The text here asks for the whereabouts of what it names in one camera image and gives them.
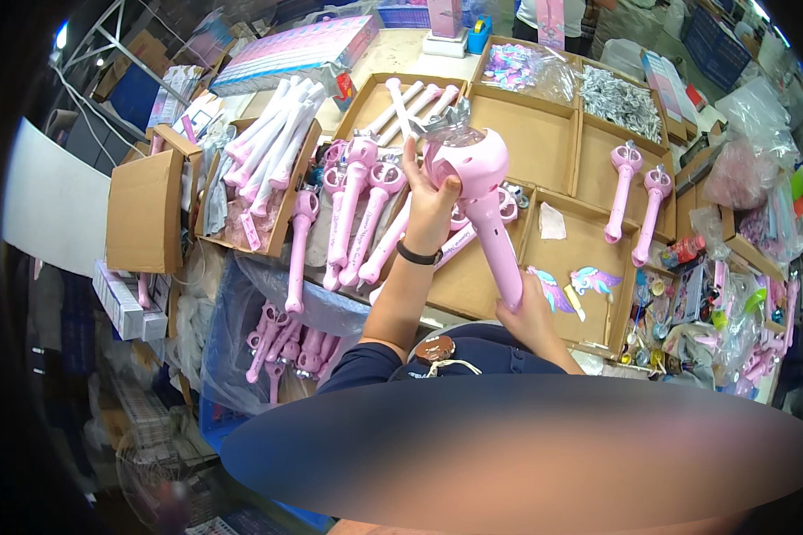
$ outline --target white paper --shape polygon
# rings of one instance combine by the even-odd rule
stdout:
[[[564,240],[567,237],[565,218],[559,210],[542,201],[539,214],[538,231],[542,240]]]
[[[6,176],[3,240],[92,277],[95,261],[104,259],[109,193],[107,176],[21,119]]]

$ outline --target person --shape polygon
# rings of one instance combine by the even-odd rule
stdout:
[[[405,143],[402,168],[413,192],[410,223],[402,245],[414,255],[431,257],[448,237],[460,179],[448,177],[440,189],[434,187],[416,163],[413,139]],[[470,322],[436,331],[426,338],[442,336],[441,343],[449,343],[448,354],[442,355],[445,362],[414,357],[414,336],[433,274],[434,268],[428,262],[413,262],[402,254],[396,256],[384,289],[365,320],[360,342],[345,352],[327,382],[319,388],[319,394],[429,376],[583,374],[565,342],[557,336],[541,282],[526,272],[521,272],[523,299],[517,312],[510,312],[497,300],[498,322]]]
[[[617,0],[592,0],[610,11],[614,10]],[[514,17],[514,27],[511,36],[515,39],[524,41],[538,42],[538,18],[535,15],[536,0],[521,0],[521,6]],[[586,0],[563,0],[563,10],[565,14],[565,50],[572,54],[585,56],[588,53],[588,46],[584,46],[580,37],[582,30],[580,22],[586,13]]]

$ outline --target wire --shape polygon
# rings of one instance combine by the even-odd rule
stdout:
[[[91,124],[89,124],[89,117],[87,117],[87,116],[86,116],[86,112],[84,111],[84,107],[83,107],[83,105],[81,105],[81,103],[85,103],[87,106],[89,106],[89,109],[90,109],[90,111],[91,111],[92,113],[94,113],[95,115],[97,115],[97,117],[98,117],[99,119],[101,119],[102,121],[104,121],[104,124],[107,126],[107,128],[109,128],[109,129],[110,129],[110,130],[111,130],[111,131],[112,131],[114,134],[116,134],[116,136],[117,136],[117,137],[118,137],[120,140],[122,140],[122,143],[124,143],[124,144],[128,145],[128,148],[130,148],[130,149],[133,149],[133,150],[134,150],[134,151],[136,151],[136,152],[137,152],[137,153],[138,153],[140,156],[142,156],[142,157],[145,157],[145,154],[143,154],[143,152],[142,152],[142,151],[140,151],[140,150],[139,150],[137,147],[135,147],[135,146],[134,146],[134,145],[133,145],[131,142],[129,142],[128,140],[126,140],[125,138],[123,138],[123,137],[122,137],[122,135],[121,135],[121,134],[119,134],[119,132],[118,132],[118,131],[117,131],[115,128],[113,128],[113,125],[111,125],[111,124],[110,124],[110,122],[109,122],[107,119],[105,119],[105,118],[104,118],[104,115],[101,115],[100,113],[98,113],[98,110],[96,110],[96,109],[95,109],[95,108],[93,108],[93,107],[92,107],[92,106],[91,106],[91,105],[90,105],[88,102],[86,102],[86,100],[85,100],[85,99],[83,98],[83,96],[82,96],[82,95],[81,95],[81,94],[78,92],[78,90],[77,90],[77,89],[75,89],[74,87],[72,87],[72,86],[71,86],[71,85],[70,85],[70,84],[69,84],[69,83],[66,81],[65,77],[62,75],[62,72],[60,72],[60,70],[59,70],[59,69],[57,69],[55,65],[51,65],[51,67],[53,68],[53,70],[55,70],[55,71],[56,71],[56,75],[60,77],[60,81],[61,81],[61,82],[62,82],[62,84],[63,84],[63,85],[66,87],[66,90],[68,91],[68,96],[72,98],[72,100],[75,102],[75,104],[78,106],[78,108],[80,108],[80,111],[81,111],[81,112],[83,112],[83,116],[84,116],[84,118],[86,119],[86,124],[88,124],[88,125],[89,125],[89,130],[92,132],[92,137],[94,137],[94,138],[95,138],[95,140],[97,141],[98,145],[101,147],[101,150],[102,150],[102,151],[104,151],[104,153],[105,153],[105,154],[107,154],[107,157],[110,159],[110,162],[113,162],[113,166],[114,166],[114,167],[116,167],[116,162],[113,160],[113,157],[110,155],[110,153],[109,153],[109,152],[107,152],[107,151],[104,149],[104,145],[102,145],[102,144],[101,144],[101,141],[99,141],[99,140],[98,140],[98,138],[96,137],[96,135],[95,135],[95,132],[92,130],[92,125],[91,125]]]
[[[107,155],[107,159],[110,160],[110,163],[113,164],[113,167],[116,167],[116,160],[113,159],[113,157],[110,155],[110,153],[107,152],[107,149],[104,148],[104,145],[102,144],[101,140],[98,139],[98,136],[95,134],[95,128],[92,127],[92,124],[89,122],[89,117],[86,115],[86,110],[84,110],[83,106],[80,105],[78,100],[75,98],[75,95],[73,94],[73,92],[68,91],[68,96],[71,98],[72,101],[75,102],[75,105],[80,110],[80,113],[83,114],[83,118],[84,118],[84,120],[86,120],[86,126],[89,127],[89,132],[90,132],[90,134],[92,134],[92,137],[95,139],[95,142],[98,144],[98,146],[101,147],[102,152],[105,155]]]

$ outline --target pink packaging box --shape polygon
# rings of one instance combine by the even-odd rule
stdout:
[[[378,32],[372,16],[332,19],[253,41],[217,76],[209,88],[218,97],[277,87],[298,74],[321,80],[323,65],[353,68]]]
[[[431,34],[435,37],[458,37],[460,17],[460,0],[428,0]]]

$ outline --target table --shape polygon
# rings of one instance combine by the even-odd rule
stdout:
[[[471,80],[480,56],[467,54],[459,59],[423,54],[422,40],[428,32],[413,28],[381,30],[353,67],[351,80],[354,86],[362,87],[372,73],[429,74]],[[237,113],[233,116],[234,119],[258,117],[273,94],[274,91],[271,90],[227,97],[226,109],[233,114]],[[327,99],[316,115],[323,134],[332,135],[343,115],[344,112],[331,99]]]

